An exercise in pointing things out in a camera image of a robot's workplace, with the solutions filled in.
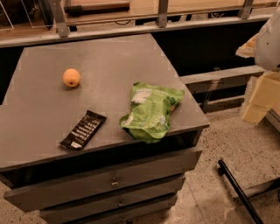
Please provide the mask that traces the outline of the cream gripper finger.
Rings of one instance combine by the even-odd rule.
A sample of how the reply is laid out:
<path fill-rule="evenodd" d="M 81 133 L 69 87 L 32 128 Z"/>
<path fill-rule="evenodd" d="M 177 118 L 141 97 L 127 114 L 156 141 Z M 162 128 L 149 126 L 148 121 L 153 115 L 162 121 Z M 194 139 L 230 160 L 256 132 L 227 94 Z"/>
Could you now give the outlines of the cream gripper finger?
<path fill-rule="evenodd" d="M 245 44 L 240 46 L 235 54 L 243 58 L 255 57 L 255 47 L 256 47 L 257 38 L 258 38 L 258 34 L 254 35 Z"/>
<path fill-rule="evenodd" d="M 257 125 L 280 102 L 280 73 L 265 71 L 251 76 L 241 105 L 241 119 Z"/>

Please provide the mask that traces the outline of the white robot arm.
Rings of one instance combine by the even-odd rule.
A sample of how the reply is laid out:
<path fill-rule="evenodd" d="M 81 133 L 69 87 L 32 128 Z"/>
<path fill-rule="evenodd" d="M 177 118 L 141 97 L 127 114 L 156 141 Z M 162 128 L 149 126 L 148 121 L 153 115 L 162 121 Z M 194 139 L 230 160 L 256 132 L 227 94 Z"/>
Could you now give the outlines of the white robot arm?
<path fill-rule="evenodd" d="M 280 8 L 235 54 L 253 57 L 255 64 L 264 69 L 259 78 L 249 82 L 241 106 L 241 119 L 257 125 L 280 99 Z"/>

